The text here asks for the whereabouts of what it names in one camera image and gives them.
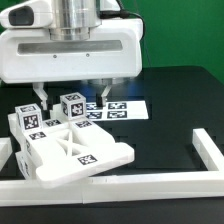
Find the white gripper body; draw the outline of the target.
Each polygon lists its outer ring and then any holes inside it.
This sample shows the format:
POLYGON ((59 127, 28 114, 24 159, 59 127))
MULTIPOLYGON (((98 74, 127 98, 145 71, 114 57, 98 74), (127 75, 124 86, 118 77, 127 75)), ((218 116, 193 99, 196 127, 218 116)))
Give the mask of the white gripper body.
POLYGON ((135 77, 143 22, 116 0, 26 0, 0 12, 0 78, 35 83, 135 77))

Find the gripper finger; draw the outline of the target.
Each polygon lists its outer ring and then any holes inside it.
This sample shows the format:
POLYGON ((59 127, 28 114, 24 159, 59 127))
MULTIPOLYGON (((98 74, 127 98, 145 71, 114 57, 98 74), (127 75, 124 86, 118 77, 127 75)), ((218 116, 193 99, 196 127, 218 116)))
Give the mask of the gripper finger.
POLYGON ((107 102, 107 95, 109 94, 111 90, 111 85, 107 85, 102 93, 96 94, 96 105, 98 107, 104 107, 107 102))
POLYGON ((43 82, 33 83, 33 91, 39 97, 42 108, 45 111, 47 111, 48 110, 48 95, 44 90, 44 83, 43 82))

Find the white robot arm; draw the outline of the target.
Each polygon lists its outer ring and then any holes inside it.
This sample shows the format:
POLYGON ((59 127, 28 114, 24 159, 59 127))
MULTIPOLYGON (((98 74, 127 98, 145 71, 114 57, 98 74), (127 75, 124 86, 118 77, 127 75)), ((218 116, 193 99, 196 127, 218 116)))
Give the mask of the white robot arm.
POLYGON ((143 22, 117 0, 26 0, 0 12, 0 79, 31 83, 122 79, 142 69, 143 22))

